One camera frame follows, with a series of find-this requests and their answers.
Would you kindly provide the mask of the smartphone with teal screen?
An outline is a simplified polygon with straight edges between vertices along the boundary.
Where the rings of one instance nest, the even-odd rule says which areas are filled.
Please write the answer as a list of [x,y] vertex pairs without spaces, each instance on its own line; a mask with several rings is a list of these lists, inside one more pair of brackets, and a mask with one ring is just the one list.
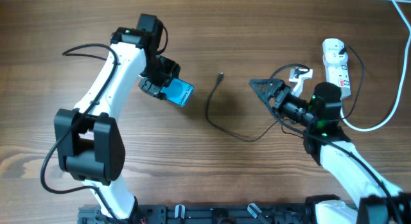
[[163,87],[161,93],[166,95],[166,100],[184,107],[194,91],[194,86],[178,78],[174,78],[168,87]]

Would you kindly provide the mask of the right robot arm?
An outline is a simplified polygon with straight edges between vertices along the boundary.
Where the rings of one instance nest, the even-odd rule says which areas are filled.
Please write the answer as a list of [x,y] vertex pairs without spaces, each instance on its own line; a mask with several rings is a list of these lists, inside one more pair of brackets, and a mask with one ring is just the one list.
[[252,79],[249,85],[279,123],[286,117],[305,128],[306,153],[338,180],[356,205],[352,208],[334,195],[308,198],[306,223],[410,223],[410,193],[362,158],[339,125],[339,87],[319,83],[306,101],[278,78]]

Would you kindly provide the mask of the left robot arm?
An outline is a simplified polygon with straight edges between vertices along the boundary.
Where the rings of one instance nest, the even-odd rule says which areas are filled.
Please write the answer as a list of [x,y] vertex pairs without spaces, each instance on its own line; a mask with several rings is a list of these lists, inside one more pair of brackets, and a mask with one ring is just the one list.
[[91,190],[98,206],[82,208],[80,223],[146,223],[146,211],[122,177],[125,145],[118,118],[134,85],[147,95],[183,107],[193,86],[179,78],[180,65],[163,53],[168,31],[155,15],[141,14],[135,28],[118,28],[107,46],[104,66],[87,94],[54,118],[60,169]]

